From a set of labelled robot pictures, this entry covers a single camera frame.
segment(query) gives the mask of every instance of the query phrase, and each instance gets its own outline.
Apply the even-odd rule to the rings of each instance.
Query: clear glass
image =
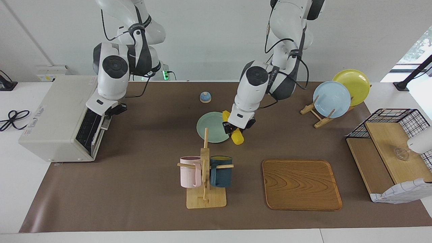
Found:
[[[410,154],[413,153],[411,149],[405,149],[405,148],[395,148],[394,154],[396,157],[400,160],[407,161],[410,159]]]

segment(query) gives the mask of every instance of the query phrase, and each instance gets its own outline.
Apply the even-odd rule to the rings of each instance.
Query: plate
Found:
[[[339,72],[333,81],[343,84],[348,89],[352,97],[351,106],[362,103],[368,97],[371,88],[368,77],[355,69]]]
[[[221,143],[229,138],[223,129],[222,122],[221,112],[206,113],[197,122],[197,132],[204,139],[205,130],[209,128],[209,142],[214,144]]]
[[[314,98],[318,97],[315,103],[316,110],[327,117],[333,109],[336,109],[330,118],[340,117],[345,114],[351,104],[351,96],[348,89],[341,83],[327,81],[320,84],[314,92]]]

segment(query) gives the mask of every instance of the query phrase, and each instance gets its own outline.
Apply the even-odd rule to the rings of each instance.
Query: yellow corn toy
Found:
[[[230,113],[228,111],[222,112],[222,119],[224,122],[228,121],[229,115]],[[232,132],[231,139],[235,145],[240,145],[245,141],[245,138],[243,137],[243,134],[241,133],[239,128],[237,128],[234,132]]]

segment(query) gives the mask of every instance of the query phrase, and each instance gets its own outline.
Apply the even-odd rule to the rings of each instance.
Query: mint green plate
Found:
[[[227,140],[229,136],[225,133],[222,122],[221,112],[209,112],[204,114],[197,122],[198,135],[204,139],[206,128],[209,128],[210,143],[216,144]]]

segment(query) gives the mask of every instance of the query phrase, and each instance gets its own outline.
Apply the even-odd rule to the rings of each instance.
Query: light blue plate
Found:
[[[345,114],[351,104],[351,96],[348,89],[341,83],[327,81],[320,84],[314,92],[314,98],[318,97],[315,103],[316,110],[327,117],[333,109],[335,111],[330,118],[340,117]]]
[[[197,132],[204,139],[206,128],[209,128],[209,142],[214,144],[221,143],[229,138],[223,129],[222,122],[222,113],[206,113],[197,122]]]

